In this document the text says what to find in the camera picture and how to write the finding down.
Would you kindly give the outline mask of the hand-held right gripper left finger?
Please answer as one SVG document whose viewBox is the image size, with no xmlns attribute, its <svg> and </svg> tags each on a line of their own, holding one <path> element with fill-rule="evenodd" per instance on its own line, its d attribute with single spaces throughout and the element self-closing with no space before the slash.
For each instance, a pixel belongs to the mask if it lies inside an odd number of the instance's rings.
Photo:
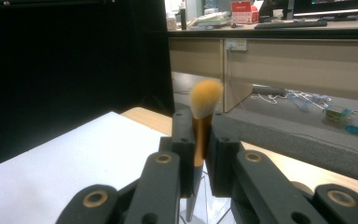
<svg viewBox="0 0 358 224">
<path fill-rule="evenodd" d="M 170 151 L 180 157 L 180 190 L 182 198 L 194 195 L 195 139 L 192 113 L 189 108 L 179 110 L 172 116 L 172 134 L 161 137 L 158 151 Z"/>
</svg>

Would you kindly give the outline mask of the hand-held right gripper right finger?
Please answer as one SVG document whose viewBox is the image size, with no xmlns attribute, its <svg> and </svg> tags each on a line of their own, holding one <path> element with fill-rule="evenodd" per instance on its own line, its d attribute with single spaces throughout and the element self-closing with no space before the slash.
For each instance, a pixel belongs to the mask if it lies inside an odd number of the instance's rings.
<svg viewBox="0 0 358 224">
<path fill-rule="evenodd" d="M 231 197 L 235 176 L 233 165 L 240 150 L 240 138 L 234 122 L 224 114 L 215 113 L 206 151 L 206 166 L 213 196 Z"/>
</svg>

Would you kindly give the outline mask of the makeup brush with orange bristles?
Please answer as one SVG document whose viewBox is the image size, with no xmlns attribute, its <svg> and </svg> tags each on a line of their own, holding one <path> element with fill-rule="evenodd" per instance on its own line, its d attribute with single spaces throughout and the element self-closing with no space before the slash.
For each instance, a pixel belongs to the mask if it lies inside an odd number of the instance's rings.
<svg viewBox="0 0 358 224">
<path fill-rule="evenodd" d="M 209 142 L 214 110 L 224 87 L 217 80 L 202 80 L 190 92 L 192 129 L 195 139 L 193 195 L 186 200 L 186 222 L 191 222 L 200 188 L 205 151 Z"/>
</svg>

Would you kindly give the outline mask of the grey power strip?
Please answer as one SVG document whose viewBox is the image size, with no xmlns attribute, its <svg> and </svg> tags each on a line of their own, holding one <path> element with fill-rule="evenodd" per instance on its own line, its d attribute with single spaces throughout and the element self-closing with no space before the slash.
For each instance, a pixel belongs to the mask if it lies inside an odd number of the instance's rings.
<svg viewBox="0 0 358 224">
<path fill-rule="evenodd" d="M 270 86 L 254 85 L 253 86 L 253 93 L 272 94 L 272 95 L 284 96 L 286 94 L 286 90 L 278 89 L 278 88 L 272 88 Z"/>
</svg>

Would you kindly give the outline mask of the wooden desk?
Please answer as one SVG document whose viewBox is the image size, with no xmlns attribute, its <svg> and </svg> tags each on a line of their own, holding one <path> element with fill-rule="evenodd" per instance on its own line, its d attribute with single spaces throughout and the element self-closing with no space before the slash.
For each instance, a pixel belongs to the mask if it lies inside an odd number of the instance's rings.
<svg viewBox="0 0 358 224">
<path fill-rule="evenodd" d="M 247 50 L 226 50 L 227 39 L 246 39 Z M 171 31 L 169 46 L 173 72 L 222 80 L 224 112 L 249 96 L 254 84 L 358 100 L 358 21 Z"/>
</svg>

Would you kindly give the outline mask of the white paper sheet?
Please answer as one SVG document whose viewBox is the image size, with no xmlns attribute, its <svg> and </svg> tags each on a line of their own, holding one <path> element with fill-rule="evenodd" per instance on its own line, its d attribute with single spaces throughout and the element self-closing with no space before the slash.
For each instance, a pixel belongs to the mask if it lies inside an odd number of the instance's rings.
<svg viewBox="0 0 358 224">
<path fill-rule="evenodd" d="M 162 134 L 114 112 L 0 164 L 0 224 L 54 224 L 82 189 L 140 177 Z"/>
</svg>

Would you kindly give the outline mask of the dark bottle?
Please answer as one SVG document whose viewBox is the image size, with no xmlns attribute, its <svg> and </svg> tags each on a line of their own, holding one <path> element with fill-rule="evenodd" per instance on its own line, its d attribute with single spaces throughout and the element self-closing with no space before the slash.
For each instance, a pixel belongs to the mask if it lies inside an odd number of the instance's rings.
<svg viewBox="0 0 358 224">
<path fill-rule="evenodd" d="M 181 29 L 187 29 L 187 20 L 186 20 L 186 1 L 180 3 L 180 20 L 181 20 Z"/>
</svg>

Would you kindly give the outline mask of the black curtain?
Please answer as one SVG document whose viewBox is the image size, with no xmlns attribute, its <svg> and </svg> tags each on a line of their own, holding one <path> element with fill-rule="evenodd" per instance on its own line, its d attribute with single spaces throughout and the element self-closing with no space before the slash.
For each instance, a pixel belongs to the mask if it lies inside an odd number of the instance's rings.
<svg viewBox="0 0 358 224">
<path fill-rule="evenodd" d="M 164 0 L 0 0 L 0 163 L 136 106 L 174 111 Z"/>
</svg>

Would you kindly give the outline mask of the colourful plastic packets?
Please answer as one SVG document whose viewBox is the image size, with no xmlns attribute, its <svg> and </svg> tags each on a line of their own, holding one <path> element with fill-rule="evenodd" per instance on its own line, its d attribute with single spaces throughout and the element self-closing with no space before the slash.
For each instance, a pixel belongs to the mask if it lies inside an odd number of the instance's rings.
<svg viewBox="0 0 358 224">
<path fill-rule="evenodd" d="M 328 105 L 324 109 L 324 117 L 345 132 L 358 135 L 358 111 L 347 107 Z"/>
</svg>

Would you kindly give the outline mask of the red cardboard box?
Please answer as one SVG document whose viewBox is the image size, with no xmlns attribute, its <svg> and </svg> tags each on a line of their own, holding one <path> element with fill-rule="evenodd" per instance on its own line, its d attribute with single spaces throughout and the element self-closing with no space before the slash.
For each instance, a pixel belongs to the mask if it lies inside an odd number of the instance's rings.
<svg viewBox="0 0 358 224">
<path fill-rule="evenodd" d="M 234 1 L 231 3 L 231 21 L 236 24 L 257 23 L 258 8 L 249 0 Z"/>
</svg>

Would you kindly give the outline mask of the black keyboard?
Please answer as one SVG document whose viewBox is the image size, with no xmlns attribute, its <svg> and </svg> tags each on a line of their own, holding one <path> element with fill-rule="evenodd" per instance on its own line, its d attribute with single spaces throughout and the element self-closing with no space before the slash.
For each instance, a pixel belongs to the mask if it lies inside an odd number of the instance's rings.
<svg viewBox="0 0 358 224">
<path fill-rule="evenodd" d="M 285 29 L 285 28 L 304 28 L 304 27 L 325 27 L 327 21 L 291 21 L 291 22 L 265 22 L 255 26 L 256 30 L 265 29 Z"/>
</svg>

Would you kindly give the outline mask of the black monitor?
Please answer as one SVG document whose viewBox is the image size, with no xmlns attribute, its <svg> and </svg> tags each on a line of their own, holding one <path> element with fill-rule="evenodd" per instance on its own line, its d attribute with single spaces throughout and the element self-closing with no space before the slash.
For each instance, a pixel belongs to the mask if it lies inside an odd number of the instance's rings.
<svg viewBox="0 0 358 224">
<path fill-rule="evenodd" d="M 358 14 L 358 0 L 295 0 L 294 16 Z"/>
</svg>

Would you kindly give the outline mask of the white wall socket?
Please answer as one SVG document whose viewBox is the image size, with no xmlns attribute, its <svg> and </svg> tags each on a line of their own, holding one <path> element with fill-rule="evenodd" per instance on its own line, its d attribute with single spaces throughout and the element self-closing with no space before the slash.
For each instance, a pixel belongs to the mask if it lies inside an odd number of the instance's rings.
<svg viewBox="0 0 358 224">
<path fill-rule="evenodd" d="M 232 51 L 246 51 L 247 40 L 246 39 L 227 39 L 225 41 L 226 50 Z"/>
</svg>

